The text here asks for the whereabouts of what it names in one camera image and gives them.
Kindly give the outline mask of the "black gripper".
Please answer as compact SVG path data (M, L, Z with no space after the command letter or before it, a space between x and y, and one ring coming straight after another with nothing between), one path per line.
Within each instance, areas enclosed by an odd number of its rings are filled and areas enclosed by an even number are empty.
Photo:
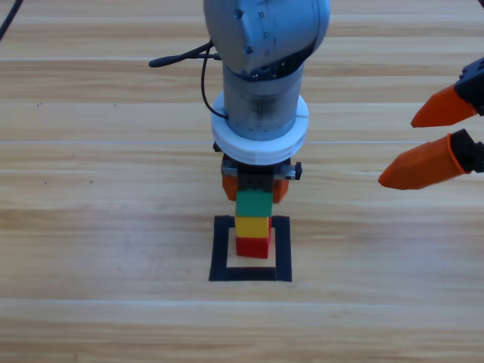
M289 188L289 182L300 180L303 173L301 162L286 159L276 164L256 166L231 158L213 143L213 150L222 153L222 187L229 200L236 200L238 191L273 191L273 203L280 203Z
M483 115L484 58L462 68L455 86L433 94L415 114L414 128L451 126ZM483 143L465 129L427 142L402 154L380 175L385 188L419 190L464 174L483 172Z

